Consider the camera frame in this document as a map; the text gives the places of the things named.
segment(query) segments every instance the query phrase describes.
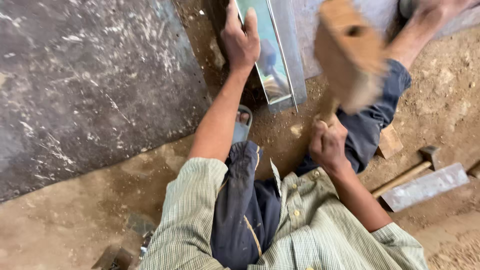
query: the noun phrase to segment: sandal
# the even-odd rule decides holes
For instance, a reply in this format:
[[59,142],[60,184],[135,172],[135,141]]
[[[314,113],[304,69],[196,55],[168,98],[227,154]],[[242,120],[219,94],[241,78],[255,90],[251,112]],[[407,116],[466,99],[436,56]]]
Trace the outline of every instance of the sandal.
[[248,113],[249,117],[248,117],[247,124],[235,122],[235,129],[233,130],[232,144],[246,141],[248,138],[250,127],[252,126],[252,120],[253,120],[252,111],[247,106],[239,105],[239,112]]

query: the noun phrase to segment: dirt floor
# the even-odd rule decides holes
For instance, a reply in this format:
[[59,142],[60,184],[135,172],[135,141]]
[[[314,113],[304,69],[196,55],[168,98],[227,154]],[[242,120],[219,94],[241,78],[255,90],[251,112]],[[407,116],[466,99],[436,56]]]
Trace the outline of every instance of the dirt floor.
[[[192,2],[177,7],[215,96],[228,69],[205,7]],[[461,162],[468,169],[480,160],[480,26],[432,41],[411,75],[412,87],[393,121],[404,148],[389,160],[372,159],[360,175],[369,190],[421,162],[417,150],[427,144],[442,148],[444,165]],[[285,175],[303,157],[312,116],[328,88],[321,76],[306,83],[309,98],[298,113],[290,109],[272,115],[254,83],[244,91],[242,103],[254,114],[250,139],[264,151],[257,178],[272,175],[270,159]],[[191,141],[189,136],[0,205],[0,269],[89,269],[112,244],[137,256],[142,239],[128,220],[134,214],[160,222],[166,185],[185,161]],[[480,268],[480,181],[470,180],[391,213],[424,245],[431,269]]]

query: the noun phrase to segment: scratched metal surface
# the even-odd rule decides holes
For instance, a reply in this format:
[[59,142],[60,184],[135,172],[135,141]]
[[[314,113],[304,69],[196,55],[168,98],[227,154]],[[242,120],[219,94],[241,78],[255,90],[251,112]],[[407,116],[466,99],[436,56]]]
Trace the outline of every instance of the scratched metal surface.
[[0,202],[193,133],[210,104],[169,0],[0,1]]

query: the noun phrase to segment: forearm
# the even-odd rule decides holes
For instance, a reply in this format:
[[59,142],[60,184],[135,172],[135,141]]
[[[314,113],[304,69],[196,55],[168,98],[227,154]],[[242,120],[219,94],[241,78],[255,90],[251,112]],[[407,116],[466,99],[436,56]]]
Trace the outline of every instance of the forearm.
[[360,183],[351,166],[329,174],[340,201],[369,232],[392,223],[392,219]]
[[188,158],[225,161],[230,150],[241,94],[249,71],[233,71],[195,131]]

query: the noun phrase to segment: hammer handle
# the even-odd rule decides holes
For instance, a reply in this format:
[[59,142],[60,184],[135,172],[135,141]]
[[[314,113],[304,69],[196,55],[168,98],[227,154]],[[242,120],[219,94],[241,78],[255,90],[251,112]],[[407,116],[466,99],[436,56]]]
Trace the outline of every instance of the hammer handle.
[[406,173],[402,174],[401,176],[397,177],[397,178],[394,178],[393,180],[389,181],[388,183],[384,184],[383,186],[381,186],[380,188],[378,188],[377,190],[373,191],[372,192],[372,196],[377,199],[378,197],[380,197],[383,193],[389,191],[390,189],[398,186],[398,185],[401,185],[403,183],[406,183],[408,181],[411,180],[411,178],[413,176],[415,176],[416,174],[424,171],[425,169],[427,169],[428,167],[430,167],[432,165],[432,163],[430,161],[424,161],[422,162],[421,164],[419,164],[418,166],[415,166],[413,167],[412,169],[408,170]]

